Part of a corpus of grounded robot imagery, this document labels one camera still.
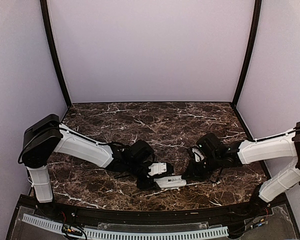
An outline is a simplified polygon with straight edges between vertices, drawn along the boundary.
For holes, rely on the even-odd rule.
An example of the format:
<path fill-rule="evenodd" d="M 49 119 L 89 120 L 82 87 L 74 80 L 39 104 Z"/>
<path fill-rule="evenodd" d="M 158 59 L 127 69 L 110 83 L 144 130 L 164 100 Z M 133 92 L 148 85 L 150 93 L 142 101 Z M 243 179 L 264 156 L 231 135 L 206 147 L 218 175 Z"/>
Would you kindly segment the white remote control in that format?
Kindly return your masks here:
<path fill-rule="evenodd" d="M 161 189 L 179 188 L 179 187 L 184 187 L 187 184 L 187 181 L 185 179 L 183 179 L 182 182 L 167 182 L 166 177 L 156 178 L 154 180 Z"/>

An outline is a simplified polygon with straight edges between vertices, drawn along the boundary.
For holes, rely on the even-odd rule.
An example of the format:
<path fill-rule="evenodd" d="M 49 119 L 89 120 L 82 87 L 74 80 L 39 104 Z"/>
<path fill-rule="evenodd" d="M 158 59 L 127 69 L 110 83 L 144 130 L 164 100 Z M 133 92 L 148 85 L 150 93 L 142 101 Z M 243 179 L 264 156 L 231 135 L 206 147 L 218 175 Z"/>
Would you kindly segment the white battery cover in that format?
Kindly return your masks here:
<path fill-rule="evenodd" d="M 168 183 L 179 183 L 182 182 L 183 179 L 181 176 L 169 176 L 165 178 Z"/>

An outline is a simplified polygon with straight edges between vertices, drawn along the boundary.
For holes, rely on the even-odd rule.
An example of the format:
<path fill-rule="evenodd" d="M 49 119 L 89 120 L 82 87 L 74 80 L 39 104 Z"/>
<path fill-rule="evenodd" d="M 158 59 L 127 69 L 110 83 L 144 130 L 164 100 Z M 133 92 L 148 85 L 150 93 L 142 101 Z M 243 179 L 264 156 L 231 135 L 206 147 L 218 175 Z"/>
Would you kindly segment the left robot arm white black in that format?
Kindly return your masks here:
<path fill-rule="evenodd" d="M 60 206 L 53 201 L 48 169 L 49 160 L 54 156 L 109 172 L 128 173 L 137 179 L 141 189 L 151 188 L 154 179 L 165 172 L 162 164 L 155 161 L 154 150 L 146 141 L 138 140 L 131 145 L 98 141 L 61 123 L 58 115 L 49 114 L 24 131 L 17 162 L 26 167 L 36 200 L 50 218 L 57 218 L 61 213 Z"/>

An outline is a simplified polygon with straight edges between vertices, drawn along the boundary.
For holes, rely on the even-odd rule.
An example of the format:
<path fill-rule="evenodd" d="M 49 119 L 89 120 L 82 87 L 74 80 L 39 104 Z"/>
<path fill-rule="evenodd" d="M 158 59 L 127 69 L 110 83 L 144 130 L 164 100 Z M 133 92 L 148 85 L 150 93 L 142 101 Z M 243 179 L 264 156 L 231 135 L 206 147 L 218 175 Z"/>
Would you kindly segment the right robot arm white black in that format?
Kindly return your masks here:
<path fill-rule="evenodd" d="M 256 217 L 265 203 L 300 184 L 300 122 L 277 135 L 246 139 L 225 145 L 214 133 L 202 136 L 188 150 L 191 160 L 183 179 L 205 180 L 217 169 L 235 168 L 254 162 L 291 157 L 291 162 L 256 189 L 256 198 L 245 205 L 245 213 Z"/>

